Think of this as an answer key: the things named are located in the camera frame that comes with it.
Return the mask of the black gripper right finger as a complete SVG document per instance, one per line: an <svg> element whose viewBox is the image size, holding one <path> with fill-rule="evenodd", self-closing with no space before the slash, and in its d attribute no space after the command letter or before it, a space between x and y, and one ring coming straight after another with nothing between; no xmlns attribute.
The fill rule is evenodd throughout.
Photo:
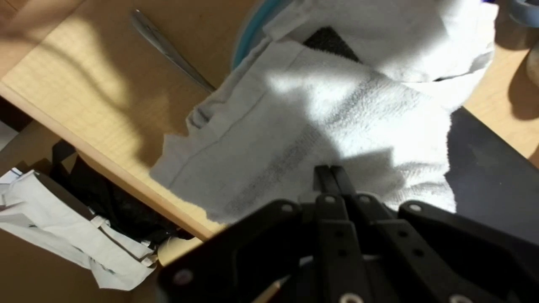
<svg viewBox="0 0 539 303"><path fill-rule="evenodd" d="M353 187L353 182L343 167L334 167L332 173L337 182L339 192L343 195L354 195L356 193L356 188Z"/></svg>

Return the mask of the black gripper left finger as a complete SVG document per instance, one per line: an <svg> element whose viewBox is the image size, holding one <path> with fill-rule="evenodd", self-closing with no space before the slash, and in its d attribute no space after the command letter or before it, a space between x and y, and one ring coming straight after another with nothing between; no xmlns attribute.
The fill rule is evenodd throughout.
<svg viewBox="0 0 539 303"><path fill-rule="evenodd" d="M316 183L321 193L336 193L337 183L332 170L327 165L319 165L316 168Z"/></svg>

